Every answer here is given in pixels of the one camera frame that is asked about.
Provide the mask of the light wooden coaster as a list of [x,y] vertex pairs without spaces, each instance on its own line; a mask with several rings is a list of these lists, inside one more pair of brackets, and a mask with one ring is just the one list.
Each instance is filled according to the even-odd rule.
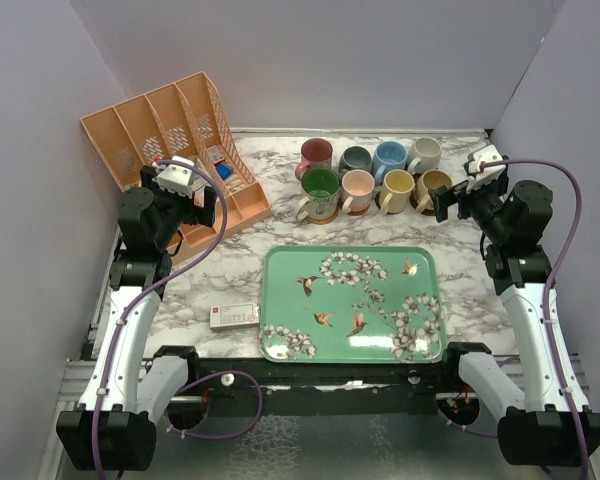
[[362,209],[362,210],[358,210],[358,211],[349,211],[347,214],[350,216],[360,216],[360,215],[364,215],[368,210],[369,210],[369,207]]

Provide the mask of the pink ceramic mug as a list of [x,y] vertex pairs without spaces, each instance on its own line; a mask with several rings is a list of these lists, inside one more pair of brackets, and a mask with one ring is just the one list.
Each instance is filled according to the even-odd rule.
[[347,214],[369,207],[374,188],[375,180],[370,173],[363,170],[346,173],[341,180],[342,212]]

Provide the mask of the grey ceramic mug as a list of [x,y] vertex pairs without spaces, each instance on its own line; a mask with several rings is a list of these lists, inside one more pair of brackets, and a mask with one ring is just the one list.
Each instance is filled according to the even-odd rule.
[[338,163],[338,176],[342,180],[349,171],[363,170],[372,172],[373,159],[369,151],[361,146],[348,147],[341,155]]

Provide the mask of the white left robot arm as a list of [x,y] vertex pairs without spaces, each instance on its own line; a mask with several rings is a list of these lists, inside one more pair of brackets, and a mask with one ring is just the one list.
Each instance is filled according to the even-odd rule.
[[157,418],[171,397],[194,392],[201,371],[192,347],[166,347],[139,378],[149,328],[167,283],[177,277],[168,246],[183,225],[206,227],[225,208],[220,187],[191,160],[175,156],[140,170],[141,184],[118,197],[122,249],[109,271],[110,313],[102,350],[77,404],[59,414],[56,433],[73,466],[103,477],[145,471]]

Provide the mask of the cream ceramic mug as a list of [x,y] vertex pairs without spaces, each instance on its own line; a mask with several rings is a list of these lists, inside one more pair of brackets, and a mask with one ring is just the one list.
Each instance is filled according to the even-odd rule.
[[434,138],[416,139],[408,152],[406,170],[412,174],[423,174],[437,169],[441,160],[442,147]]

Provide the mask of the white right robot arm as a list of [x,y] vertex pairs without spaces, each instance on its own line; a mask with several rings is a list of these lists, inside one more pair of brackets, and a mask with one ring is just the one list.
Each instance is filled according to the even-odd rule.
[[489,239],[484,258],[496,295],[512,324],[523,387],[483,347],[453,347],[439,367],[449,390],[470,386],[497,420],[500,451],[512,465],[587,468],[600,446],[600,413],[591,410],[571,366],[556,308],[552,265],[540,245],[552,210],[552,192],[506,171],[480,185],[474,180],[429,192],[436,219],[452,205]]

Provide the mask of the blue ceramic mug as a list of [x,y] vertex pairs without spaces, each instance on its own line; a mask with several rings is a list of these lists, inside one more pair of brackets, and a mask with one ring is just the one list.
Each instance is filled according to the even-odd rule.
[[404,170],[408,159],[406,148],[396,141],[380,143],[373,155],[372,175],[377,186],[392,170]]

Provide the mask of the green floral tray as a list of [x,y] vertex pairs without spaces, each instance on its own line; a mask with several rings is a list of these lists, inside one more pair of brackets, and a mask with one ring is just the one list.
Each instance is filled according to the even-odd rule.
[[264,260],[260,349],[277,363],[434,364],[448,340],[421,247],[280,246]]

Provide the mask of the red ceramic mug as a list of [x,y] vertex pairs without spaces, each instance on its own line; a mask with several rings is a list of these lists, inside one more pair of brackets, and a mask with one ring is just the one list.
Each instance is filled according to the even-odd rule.
[[301,180],[313,168],[331,168],[333,147],[322,138],[311,138],[301,146],[301,161],[295,168],[295,177]]

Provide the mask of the green floral mug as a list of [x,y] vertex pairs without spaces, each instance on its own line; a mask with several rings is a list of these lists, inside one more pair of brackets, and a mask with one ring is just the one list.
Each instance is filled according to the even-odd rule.
[[294,210],[294,217],[299,222],[330,223],[338,215],[339,200],[338,175],[328,168],[313,168],[301,179],[301,197]]

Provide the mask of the yellow ceramic mug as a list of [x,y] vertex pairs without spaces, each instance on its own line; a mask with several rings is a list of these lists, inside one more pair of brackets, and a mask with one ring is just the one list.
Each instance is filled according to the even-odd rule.
[[386,214],[398,214],[405,210],[415,188],[413,176],[406,170],[392,170],[386,174],[380,191],[380,199]]

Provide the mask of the tan ceramic mug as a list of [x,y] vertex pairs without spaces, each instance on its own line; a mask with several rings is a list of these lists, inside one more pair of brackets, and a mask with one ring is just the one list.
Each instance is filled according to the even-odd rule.
[[440,170],[428,170],[418,179],[415,187],[414,196],[418,201],[418,207],[415,209],[420,212],[423,209],[434,209],[431,193],[441,187],[451,187],[453,185],[452,177]]

